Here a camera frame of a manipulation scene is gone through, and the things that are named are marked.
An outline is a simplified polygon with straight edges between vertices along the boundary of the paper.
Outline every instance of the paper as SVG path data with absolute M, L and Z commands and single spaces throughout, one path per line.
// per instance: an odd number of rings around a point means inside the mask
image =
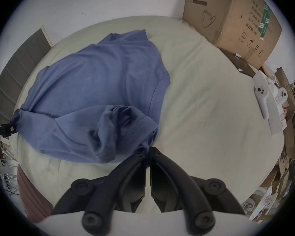
M 263 208 L 270 209 L 276 199 L 276 196 L 277 196 L 277 194 L 267 196 L 263 202 Z

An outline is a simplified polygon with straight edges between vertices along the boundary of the mattress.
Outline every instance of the mattress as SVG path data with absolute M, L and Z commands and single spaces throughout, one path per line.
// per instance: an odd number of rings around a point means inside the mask
M 136 29 L 146 29 L 171 80 L 154 146 L 191 176 L 221 179 L 238 201 L 244 202 L 274 167 L 283 149 L 283 132 L 271 135 L 252 78 L 238 72 L 218 48 L 183 20 L 121 18 L 72 34 L 39 62 L 16 108 L 24 103 L 37 73 L 45 66 L 98 43 L 112 32 Z M 12 135 L 10 143 L 25 175 L 53 206 L 74 180 L 106 176 L 117 166 L 51 158 L 36 152 L 19 134 Z

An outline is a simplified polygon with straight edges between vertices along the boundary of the white wall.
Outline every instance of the white wall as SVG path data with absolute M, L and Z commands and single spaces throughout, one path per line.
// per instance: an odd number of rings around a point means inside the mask
M 265 0 L 283 32 L 266 64 L 282 66 L 295 80 L 295 37 L 286 18 L 272 0 Z M 42 25 L 53 44 L 87 26 L 115 18 L 160 15 L 181 18 L 185 0 L 24 0 L 0 37 L 0 74 L 14 52 Z

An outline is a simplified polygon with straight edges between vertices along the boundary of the small box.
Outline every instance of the small box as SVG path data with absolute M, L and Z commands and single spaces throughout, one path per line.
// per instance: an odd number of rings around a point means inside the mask
M 264 0 L 186 0 L 182 19 L 213 45 L 238 53 L 256 69 L 270 56 L 282 31 Z

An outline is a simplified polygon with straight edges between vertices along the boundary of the pile of cardboard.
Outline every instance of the pile of cardboard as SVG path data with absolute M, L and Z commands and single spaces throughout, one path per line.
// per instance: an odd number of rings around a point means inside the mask
M 260 222 L 273 217 L 295 185 L 295 94 L 281 67 L 275 74 L 267 66 L 263 66 L 262 71 L 268 77 L 276 77 L 278 84 L 287 90 L 288 99 L 281 156 L 264 182 L 243 204 L 247 216 Z

